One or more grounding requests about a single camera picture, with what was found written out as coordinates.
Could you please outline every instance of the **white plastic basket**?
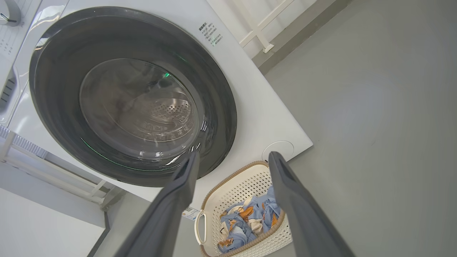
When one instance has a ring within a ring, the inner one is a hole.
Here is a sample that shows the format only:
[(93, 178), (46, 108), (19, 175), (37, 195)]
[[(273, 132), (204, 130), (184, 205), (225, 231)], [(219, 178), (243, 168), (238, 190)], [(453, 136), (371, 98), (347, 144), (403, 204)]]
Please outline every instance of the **white plastic basket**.
[[(281, 210), (278, 222), (267, 233), (239, 249), (225, 254), (219, 251), (218, 243), (225, 240), (219, 231), (221, 213), (233, 204), (253, 195), (266, 194), (271, 185), (268, 163), (256, 161), (238, 170), (208, 193), (203, 201), (202, 210), (195, 219), (195, 237), (204, 257), (261, 257), (292, 242), (287, 216)], [(198, 232), (198, 222), (202, 215), (205, 220), (203, 240)]]

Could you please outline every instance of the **sticker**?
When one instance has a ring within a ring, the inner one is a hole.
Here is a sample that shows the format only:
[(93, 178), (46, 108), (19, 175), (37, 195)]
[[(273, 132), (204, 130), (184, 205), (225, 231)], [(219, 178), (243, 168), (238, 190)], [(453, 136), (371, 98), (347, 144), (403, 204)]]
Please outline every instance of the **sticker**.
[(212, 46), (216, 46), (223, 38), (212, 22), (209, 24), (207, 22), (203, 23), (198, 30)]
[(192, 207), (187, 207), (183, 212), (182, 212), (182, 215), (186, 218), (189, 218), (191, 220), (195, 220), (195, 218), (197, 217), (198, 213), (200, 211), (197, 210), (197, 209), (194, 209)]

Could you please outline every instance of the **door glass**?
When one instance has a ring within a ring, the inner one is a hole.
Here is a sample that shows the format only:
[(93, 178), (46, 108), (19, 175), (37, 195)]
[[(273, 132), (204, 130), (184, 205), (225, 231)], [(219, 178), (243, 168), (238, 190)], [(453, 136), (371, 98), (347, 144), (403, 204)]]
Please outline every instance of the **door glass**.
[(172, 74), (137, 59), (112, 59), (85, 76), (80, 107), (90, 128), (137, 159), (178, 156), (195, 140), (198, 113)]

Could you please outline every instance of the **grey floor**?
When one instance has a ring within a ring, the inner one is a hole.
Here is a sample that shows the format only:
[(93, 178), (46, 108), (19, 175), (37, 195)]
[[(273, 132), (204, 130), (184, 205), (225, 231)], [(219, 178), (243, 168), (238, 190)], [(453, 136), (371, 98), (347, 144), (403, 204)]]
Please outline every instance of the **grey floor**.
[[(354, 0), (266, 75), (314, 142), (292, 168), (357, 256), (455, 256), (455, 10), (454, 0)], [(113, 234), (145, 204), (127, 195)], [(175, 256), (200, 256), (189, 220)]]

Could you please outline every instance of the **washing machine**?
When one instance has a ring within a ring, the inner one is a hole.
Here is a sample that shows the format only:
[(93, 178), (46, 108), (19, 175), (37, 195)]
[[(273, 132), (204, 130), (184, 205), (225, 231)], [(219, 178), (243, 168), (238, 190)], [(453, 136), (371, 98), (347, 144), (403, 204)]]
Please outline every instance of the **washing machine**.
[(152, 201), (198, 151), (200, 209), (239, 168), (312, 145), (205, 0), (2, 1), (8, 128), (133, 194)]

